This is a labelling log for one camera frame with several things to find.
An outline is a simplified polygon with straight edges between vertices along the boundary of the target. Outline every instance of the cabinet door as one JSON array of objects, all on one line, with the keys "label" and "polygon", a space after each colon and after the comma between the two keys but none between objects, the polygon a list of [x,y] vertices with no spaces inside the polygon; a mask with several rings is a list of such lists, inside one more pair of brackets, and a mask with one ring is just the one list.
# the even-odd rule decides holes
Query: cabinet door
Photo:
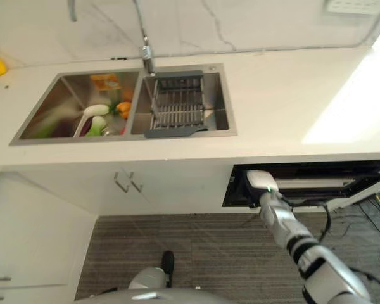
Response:
[{"label": "cabinet door", "polygon": [[1,173],[0,288],[68,284],[94,221],[19,175]]},{"label": "cabinet door", "polygon": [[132,187],[129,177],[118,165],[73,164],[56,170],[36,170],[22,174],[69,203],[96,215],[156,212],[144,196]]},{"label": "cabinet door", "polygon": [[232,165],[209,160],[147,161],[123,165],[158,213],[220,213]]},{"label": "cabinet door", "polygon": [[0,304],[70,304],[73,298],[68,286],[0,289]]}]

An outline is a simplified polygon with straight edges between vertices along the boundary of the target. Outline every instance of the faucet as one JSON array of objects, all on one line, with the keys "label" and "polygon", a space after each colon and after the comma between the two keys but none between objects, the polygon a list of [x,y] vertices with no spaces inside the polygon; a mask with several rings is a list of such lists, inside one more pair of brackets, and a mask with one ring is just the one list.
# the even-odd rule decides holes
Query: faucet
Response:
[{"label": "faucet", "polygon": [[[142,37],[144,39],[144,46],[142,47],[142,61],[144,63],[145,70],[148,72],[148,74],[150,76],[155,76],[152,49],[151,49],[151,46],[149,45],[149,38],[148,38],[148,35],[146,34],[146,31],[145,31],[141,10],[139,9],[139,5],[138,5],[137,0],[133,0],[133,2],[135,5],[135,9],[137,11],[139,24],[141,26]],[[76,17],[75,0],[68,0],[68,9],[69,9],[70,20],[73,22],[76,22],[77,17]]]}]

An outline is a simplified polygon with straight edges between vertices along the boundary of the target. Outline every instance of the stainless steel sink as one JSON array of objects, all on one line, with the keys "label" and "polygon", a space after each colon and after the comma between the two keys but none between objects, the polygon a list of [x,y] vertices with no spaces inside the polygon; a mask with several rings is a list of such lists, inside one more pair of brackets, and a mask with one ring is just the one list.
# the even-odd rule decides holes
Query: stainless steel sink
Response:
[{"label": "stainless steel sink", "polygon": [[[220,65],[166,68],[143,78],[130,133],[149,136],[170,129],[155,137],[174,137],[190,127],[192,137],[236,135],[223,78]],[[200,125],[203,131],[195,132]]]},{"label": "stainless steel sink", "polygon": [[[186,85],[183,75],[193,75],[194,71],[201,78],[197,76],[199,80],[193,79],[192,84],[186,82]],[[175,66],[160,68],[156,72],[156,77],[147,76],[141,69],[59,74],[20,127],[11,145],[144,140],[155,130],[152,138],[166,137],[158,135],[166,128],[171,132],[167,137],[183,136],[180,132],[192,128],[203,131],[191,131],[186,135],[236,135],[222,65]],[[93,76],[108,74],[117,77],[117,88],[99,89]],[[179,90],[176,87],[164,90],[161,76],[168,79],[164,85],[179,84]],[[158,81],[160,96],[165,97],[162,105],[153,103]],[[86,107],[103,103],[113,108],[121,101],[131,101],[129,117],[123,119],[118,113],[103,116],[107,122],[104,135],[107,136],[84,137],[84,132],[76,136],[77,125]],[[84,129],[87,131],[89,127],[90,121]]]},{"label": "stainless steel sink", "polygon": [[[57,75],[20,127],[11,144],[102,140],[102,137],[81,137],[90,127],[90,119],[84,125],[82,134],[77,134],[77,137],[73,136],[84,109],[96,104],[104,104],[113,108],[113,105],[122,101],[133,102],[135,88],[140,83],[139,75],[141,73],[142,71],[137,69]],[[112,75],[114,79],[104,78],[107,75]],[[105,80],[97,80],[99,82],[96,84],[96,81],[93,80],[96,77],[103,77]],[[103,117],[107,122],[104,133],[107,132],[119,139],[123,138],[120,134],[126,127],[127,120],[115,112],[110,112]]]}]

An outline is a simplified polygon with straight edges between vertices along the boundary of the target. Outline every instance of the white robot arm segment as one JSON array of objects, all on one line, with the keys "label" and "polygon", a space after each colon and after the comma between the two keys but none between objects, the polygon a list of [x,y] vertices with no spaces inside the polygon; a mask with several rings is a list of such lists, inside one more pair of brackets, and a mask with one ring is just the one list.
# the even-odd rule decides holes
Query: white robot arm segment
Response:
[{"label": "white robot arm segment", "polygon": [[260,217],[276,243],[288,250],[305,280],[309,304],[371,304],[363,282],[328,248],[322,246],[281,199],[268,172],[250,170],[246,183],[251,198],[261,206]]}]

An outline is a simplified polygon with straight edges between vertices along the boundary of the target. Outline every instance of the floor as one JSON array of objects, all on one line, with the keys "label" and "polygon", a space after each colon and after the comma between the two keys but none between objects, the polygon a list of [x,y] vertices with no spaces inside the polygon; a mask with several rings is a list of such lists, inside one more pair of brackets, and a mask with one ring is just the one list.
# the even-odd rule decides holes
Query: floor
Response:
[{"label": "floor", "polygon": [[[380,226],[380,213],[362,204]],[[325,213],[297,215],[318,236]],[[380,278],[380,234],[358,206],[332,212],[324,244],[349,266]],[[174,287],[211,291],[238,303],[305,303],[303,281],[288,254],[254,214],[100,217],[94,228],[76,299],[117,286],[175,253]],[[380,303],[380,287],[361,277]]]}]

